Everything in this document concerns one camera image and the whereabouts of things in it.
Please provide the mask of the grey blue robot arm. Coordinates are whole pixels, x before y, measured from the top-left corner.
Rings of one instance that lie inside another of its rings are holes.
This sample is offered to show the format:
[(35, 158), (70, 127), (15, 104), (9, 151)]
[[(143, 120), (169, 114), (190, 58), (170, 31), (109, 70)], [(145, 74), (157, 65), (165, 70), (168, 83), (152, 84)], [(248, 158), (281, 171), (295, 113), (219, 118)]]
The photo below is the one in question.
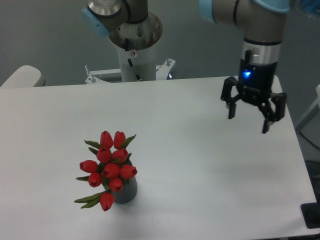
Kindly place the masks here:
[[(285, 29), (287, 0), (201, 0), (201, 16), (215, 23), (235, 25), (244, 30), (237, 77), (225, 79), (221, 100), (228, 118), (236, 114), (236, 103), (258, 107), (264, 116), (262, 132), (285, 115), (287, 96), (272, 92)], [(157, 69), (155, 44), (163, 26), (148, 9), (146, 0), (90, 0), (81, 11), (96, 35), (108, 37), (117, 48), (124, 82), (154, 81), (168, 76)]]

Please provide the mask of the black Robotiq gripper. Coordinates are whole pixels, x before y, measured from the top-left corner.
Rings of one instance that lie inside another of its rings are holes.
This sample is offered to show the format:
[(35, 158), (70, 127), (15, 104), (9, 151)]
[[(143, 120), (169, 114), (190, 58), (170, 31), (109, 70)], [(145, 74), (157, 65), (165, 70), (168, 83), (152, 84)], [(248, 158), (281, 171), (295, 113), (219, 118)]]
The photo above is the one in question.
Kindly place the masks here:
[(241, 99), (254, 106), (264, 116), (262, 133), (266, 134), (270, 126), (280, 121), (285, 116), (287, 94), (284, 92), (272, 92), (272, 84), (277, 68), (277, 62), (272, 64), (250, 64), (244, 59), (240, 60), (238, 81), (230, 76), (224, 80), (221, 97), (226, 102), (229, 110), (228, 119), (232, 119), (236, 114), (237, 95), (231, 96), (232, 88), (237, 84), (237, 90)]

